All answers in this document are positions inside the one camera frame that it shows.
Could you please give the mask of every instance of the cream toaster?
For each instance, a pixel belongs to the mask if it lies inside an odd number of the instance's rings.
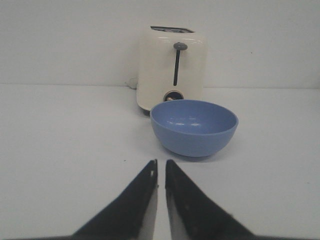
[[[180,27],[150,26],[139,44],[138,105],[150,111],[169,100],[202,97],[206,38]]]

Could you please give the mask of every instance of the white wall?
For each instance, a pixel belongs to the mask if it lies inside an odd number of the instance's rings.
[[[320,88],[319,0],[2,0],[0,83],[123,86],[149,25],[207,36],[207,87]]]

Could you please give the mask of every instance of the bowl rim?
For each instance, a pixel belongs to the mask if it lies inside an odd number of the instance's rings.
[[[173,130],[169,127],[166,127],[162,124],[160,124],[157,120],[155,120],[155,118],[153,117],[153,110],[160,106],[160,105],[164,105],[164,104],[170,104],[171,102],[194,102],[194,103],[206,103],[206,104],[210,104],[210,105],[214,105],[214,106],[218,106],[220,108],[223,108],[225,110],[227,110],[228,112],[230,112],[234,118],[235,118],[235,124],[233,127],[227,129],[227,130],[224,130],[224,131],[219,131],[219,132],[213,132],[213,133],[190,133],[190,132],[185,132],[185,131],[178,131],[178,130]],[[154,122],[155,124],[157,124],[158,126],[164,128],[164,129],[167,129],[171,132],[175,132],[175,133],[178,133],[178,134],[184,134],[184,135],[190,135],[190,136],[217,136],[217,135],[222,135],[222,134],[225,134],[227,132],[232,132],[234,129],[237,128],[238,124],[239,124],[239,119],[237,117],[236,114],[234,114],[232,111],[230,111],[229,109],[225,108],[224,106],[221,106],[221,105],[218,105],[218,104],[215,104],[215,103],[212,103],[212,102],[209,102],[209,101],[203,101],[203,100],[194,100],[194,99],[178,99],[178,100],[172,100],[172,101],[163,101],[163,102],[160,102],[158,103],[157,105],[155,105],[154,107],[151,108],[150,110],[150,119],[152,122]]]

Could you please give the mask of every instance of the table surface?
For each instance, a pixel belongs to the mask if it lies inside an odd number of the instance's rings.
[[[174,159],[257,235],[320,237],[320,90],[205,88],[239,118],[230,143],[191,158],[161,146],[128,87],[0,84],[0,239],[71,235],[158,159],[155,240],[170,239]]]

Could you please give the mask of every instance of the blue bowl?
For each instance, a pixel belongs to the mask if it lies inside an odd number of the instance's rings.
[[[150,111],[154,134],[170,151],[188,157],[210,156],[224,148],[238,126],[228,109],[199,100],[172,100]]]

